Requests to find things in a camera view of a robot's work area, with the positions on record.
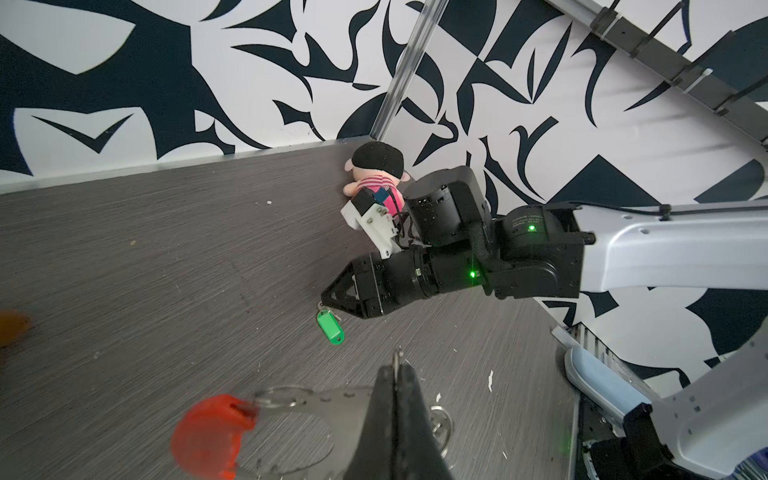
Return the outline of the red key tag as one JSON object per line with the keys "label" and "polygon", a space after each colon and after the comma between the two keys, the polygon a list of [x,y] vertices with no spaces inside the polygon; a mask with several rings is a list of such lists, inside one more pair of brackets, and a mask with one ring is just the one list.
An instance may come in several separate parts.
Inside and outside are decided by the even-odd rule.
{"label": "red key tag", "polygon": [[198,402],[171,436],[176,464],[198,479],[235,479],[242,437],[255,428],[259,414],[254,403],[227,394]]}

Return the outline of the pink plush doll black hat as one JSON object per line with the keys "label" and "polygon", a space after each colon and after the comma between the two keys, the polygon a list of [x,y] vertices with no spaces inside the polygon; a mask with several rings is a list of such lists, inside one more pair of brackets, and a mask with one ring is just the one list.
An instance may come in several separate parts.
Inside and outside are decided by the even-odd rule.
{"label": "pink plush doll black hat", "polygon": [[343,194],[353,198],[363,189],[373,192],[374,199],[397,217],[404,211],[404,199],[398,186],[410,180],[404,168],[402,152],[384,142],[370,141],[358,147],[345,162],[344,170],[353,181],[343,187]]}

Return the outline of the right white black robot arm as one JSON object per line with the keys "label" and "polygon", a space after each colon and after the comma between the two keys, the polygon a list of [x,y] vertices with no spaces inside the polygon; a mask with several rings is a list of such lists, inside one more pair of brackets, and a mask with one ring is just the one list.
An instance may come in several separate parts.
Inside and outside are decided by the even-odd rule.
{"label": "right white black robot arm", "polygon": [[[575,298],[620,287],[767,286],[763,201],[632,209],[595,203],[523,206],[493,218],[471,169],[435,171],[406,193],[419,236],[397,244],[382,196],[344,206],[374,253],[352,260],[322,303],[358,318],[481,287],[500,299]],[[767,332],[758,330],[680,392],[634,407],[621,437],[588,441],[592,479],[722,479],[767,445]]]}

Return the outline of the brown white plush dog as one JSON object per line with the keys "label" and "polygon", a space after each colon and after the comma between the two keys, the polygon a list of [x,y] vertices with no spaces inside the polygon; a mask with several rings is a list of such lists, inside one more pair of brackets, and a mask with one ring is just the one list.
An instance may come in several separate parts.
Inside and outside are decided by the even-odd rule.
{"label": "brown white plush dog", "polygon": [[19,341],[28,331],[30,319],[17,310],[0,312],[0,347],[6,348]]}

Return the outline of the green key tag with key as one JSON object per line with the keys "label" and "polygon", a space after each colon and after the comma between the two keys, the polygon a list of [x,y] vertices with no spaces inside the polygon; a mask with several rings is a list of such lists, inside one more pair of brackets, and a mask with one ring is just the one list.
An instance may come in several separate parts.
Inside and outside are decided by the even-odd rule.
{"label": "green key tag with key", "polygon": [[345,333],[338,318],[322,302],[318,303],[317,309],[316,322],[319,328],[332,345],[341,345],[345,340]]}

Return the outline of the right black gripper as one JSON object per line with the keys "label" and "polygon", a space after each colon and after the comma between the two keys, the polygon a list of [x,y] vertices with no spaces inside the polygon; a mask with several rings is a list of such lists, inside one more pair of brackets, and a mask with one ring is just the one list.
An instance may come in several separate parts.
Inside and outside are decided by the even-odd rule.
{"label": "right black gripper", "polygon": [[384,315],[383,260],[378,253],[362,255],[347,265],[321,294],[322,304],[355,318]]}

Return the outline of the black wall hook rack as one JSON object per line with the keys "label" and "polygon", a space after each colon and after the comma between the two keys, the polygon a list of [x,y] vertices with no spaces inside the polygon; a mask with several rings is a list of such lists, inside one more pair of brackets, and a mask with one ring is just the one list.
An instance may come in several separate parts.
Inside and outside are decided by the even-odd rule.
{"label": "black wall hook rack", "polygon": [[592,36],[651,77],[629,110],[682,97],[767,145],[764,1],[586,1]]}

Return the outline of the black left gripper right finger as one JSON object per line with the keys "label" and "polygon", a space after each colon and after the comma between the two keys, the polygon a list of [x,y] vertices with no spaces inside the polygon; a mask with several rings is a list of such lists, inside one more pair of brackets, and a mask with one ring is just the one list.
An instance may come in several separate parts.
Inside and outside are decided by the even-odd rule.
{"label": "black left gripper right finger", "polygon": [[395,478],[451,479],[432,433],[417,373],[407,363],[398,367],[395,393]]}

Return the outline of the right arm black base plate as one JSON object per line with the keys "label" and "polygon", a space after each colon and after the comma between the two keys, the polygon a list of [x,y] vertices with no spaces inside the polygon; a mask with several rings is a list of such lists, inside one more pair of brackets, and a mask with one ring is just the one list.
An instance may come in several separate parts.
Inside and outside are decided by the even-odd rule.
{"label": "right arm black base plate", "polygon": [[676,465],[658,438],[653,407],[640,403],[623,420],[625,436],[582,443],[582,464],[589,479],[701,479]]}

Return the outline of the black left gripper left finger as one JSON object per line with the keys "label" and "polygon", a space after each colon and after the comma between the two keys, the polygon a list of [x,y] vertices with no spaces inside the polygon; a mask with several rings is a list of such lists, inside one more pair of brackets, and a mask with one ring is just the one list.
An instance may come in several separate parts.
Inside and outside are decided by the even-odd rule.
{"label": "black left gripper left finger", "polygon": [[379,369],[359,442],[344,479],[393,479],[397,440],[396,376],[391,365]]}

